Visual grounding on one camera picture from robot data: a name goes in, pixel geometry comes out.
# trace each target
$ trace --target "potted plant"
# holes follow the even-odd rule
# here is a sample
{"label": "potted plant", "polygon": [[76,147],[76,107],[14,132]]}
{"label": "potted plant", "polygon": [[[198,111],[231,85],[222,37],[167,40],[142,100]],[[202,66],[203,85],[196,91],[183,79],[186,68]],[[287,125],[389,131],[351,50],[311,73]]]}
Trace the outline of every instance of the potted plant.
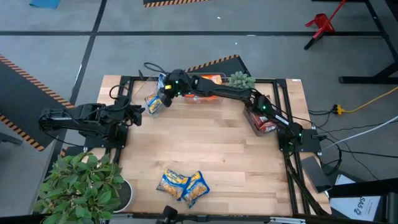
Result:
{"label": "potted plant", "polygon": [[254,88],[254,82],[256,82],[256,79],[248,77],[248,75],[244,74],[243,72],[235,72],[235,74],[231,75],[231,78],[229,78],[228,81],[228,86],[247,89]]}
{"label": "potted plant", "polygon": [[34,205],[34,211],[51,214],[44,224],[99,223],[126,208],[132,198],[131,186],[120,176],[121,168],[110,163],[109,154],[100,160],[87,152],[58,156],[50,173]]}

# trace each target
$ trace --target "concrete floor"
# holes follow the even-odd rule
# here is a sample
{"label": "concrete floor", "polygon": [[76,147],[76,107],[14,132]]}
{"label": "concrete floor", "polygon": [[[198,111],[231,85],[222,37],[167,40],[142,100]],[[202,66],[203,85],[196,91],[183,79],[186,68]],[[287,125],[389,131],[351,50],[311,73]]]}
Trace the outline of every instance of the concrete floor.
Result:
{"label": "concrete floor", "polygon": [[[397,21],[384,1],[371,2],[398,49]],[[0,21],[6,22],[0,23],[0,31],[90,31],[101,0],[64,0],[56,10],[30,7],[29,0],[1,3]],[[315,28],[306,28],[306,22],[316,13],[330,14],[336,6],[337,3],[311,0],[212,0],[146,9],[142,1],[112,0],[106,5],[99,31],[309,31]],[[345,5],[333,20],[333,25],[338,31],[377,30],[366,6],[361,3]],[[311,110],[327,110],[335,103],[355,108],[393,88],[390,85],[341,85],[337,80],[341,75],[371,76],[392,63],[390,51],[381,38],[326,37],[309,51],[304,51],[302,48],[308,40],[308,37],[244,36],[97,37],[76,104],[96,101],[103,75],[137,75],[139,69],[150,74],[142,65],[146,61],[171,70],[232,54],[241,56],[254,77],[302,79]],[[0,36],[0,54],[67,99],[87,42],[87,36]],[[357,113],[331,116],[324,128],[340,129],[386,121],[396,115],[396,102],[397,93]],[[325,118],[312,117],[312,121],[321,124]],[[363,130],[342,131],[334,136],[343,138]],[[0,131],[17,137],[2,123]],[[398,126],[391,124],[348,144],[354,151],[397,156],[394,139],[397,131]],[[81,144],[83,138],[68,132],[66,141]],[[52,147],[43,152],[37,152],[25,143],[22,147],[10,144],[0,144],[0,147],[0,217],[28,214]],[[337,157],[335,149],[327,149],[322,160],[328,162]],[[398,175],[398,165],[393,159],[356,157],[378,179]],[[349,154],[343,155],[340,169],[360,179],[373,180]],[[15,201],[15,194],[21,199]]]}

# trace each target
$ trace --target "black table leg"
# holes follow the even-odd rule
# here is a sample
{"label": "black table leg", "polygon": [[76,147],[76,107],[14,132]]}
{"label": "black table leg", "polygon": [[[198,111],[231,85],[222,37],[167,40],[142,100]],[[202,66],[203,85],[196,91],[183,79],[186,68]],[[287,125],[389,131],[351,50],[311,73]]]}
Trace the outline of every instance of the black table leg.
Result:
{"label": "black table leg", "polygon": [[22,140],[16,139],[14,137],[8,136],[7,134],[0,133],[0,142],[9,142],[16,145],[22,144]]}
{"label": "black table leg", "polygon": [[339,77],[338,81],[344,84],[398,84],[398,78],[389,77],[398,71],[398,62],[392,63],[373,77]]}

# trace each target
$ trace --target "yellow cable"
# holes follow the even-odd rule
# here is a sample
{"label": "yellow cable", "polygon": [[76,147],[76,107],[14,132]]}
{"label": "yellow cable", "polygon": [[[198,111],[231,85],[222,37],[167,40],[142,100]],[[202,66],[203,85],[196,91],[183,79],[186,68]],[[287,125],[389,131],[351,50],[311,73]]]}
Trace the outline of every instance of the yellow cable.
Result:
{"label": "yellow cable", "polygon": [[381,95],[381,96],[376,97],[375,99],[373,99],[373,100],[371,100],[371,101],[365,103],[364,105],[362,105],[362,106],[360,106],[360,107],[358,107],[358,108],[356,108],[356,109],[354,109],[354,110],[349,110],[349,111],[348,111],[348,110],[344,110],[343,108],[341,108],[341,112],[342,112],[342,113],[354,113],[355,111],[358,111],[358,110],[364,108],[365,106],[367,106],[367,105],[369,105],[369,104],[375,102],[376,100],[382,98],[383,96],[387,96],[388,94],[390,94],[390,93],[392,93],[393,91],[396,91],[396,90],[398,90],[398,86],[395,87],[395,88],[393,88],[392,90],[388,91],[387,93],[385,93],[385,94],[383,94],[383,95]]}

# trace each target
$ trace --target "blue object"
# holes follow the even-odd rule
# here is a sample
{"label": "blue object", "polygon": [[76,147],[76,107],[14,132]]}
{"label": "blue object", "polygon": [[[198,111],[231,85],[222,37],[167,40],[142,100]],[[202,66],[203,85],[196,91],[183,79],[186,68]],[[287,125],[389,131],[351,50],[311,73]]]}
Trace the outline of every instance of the blue object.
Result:
{"label": "blue object", "polygon": [[30,5],[49,9],[56,9],[61,0],[31,0]]}

